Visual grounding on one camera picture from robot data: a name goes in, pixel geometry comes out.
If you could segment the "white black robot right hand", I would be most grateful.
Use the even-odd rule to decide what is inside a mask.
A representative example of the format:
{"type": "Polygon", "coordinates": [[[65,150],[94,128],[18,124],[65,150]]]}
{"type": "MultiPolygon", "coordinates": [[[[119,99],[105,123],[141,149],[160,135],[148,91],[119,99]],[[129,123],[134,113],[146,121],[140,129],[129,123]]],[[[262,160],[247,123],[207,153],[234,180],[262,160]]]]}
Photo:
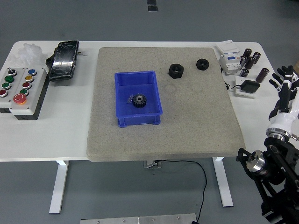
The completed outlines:
{"type": "Polygon", "coordinates": [[[271,124],[266,135],[285,142],[291,138],[298,141],[299,137],[293,133],[292,125],[299,118],[299,74],[289,65],[278,68],[272,77],[269,83],[278,91],[279,100],[269,114],[271,124]]]}

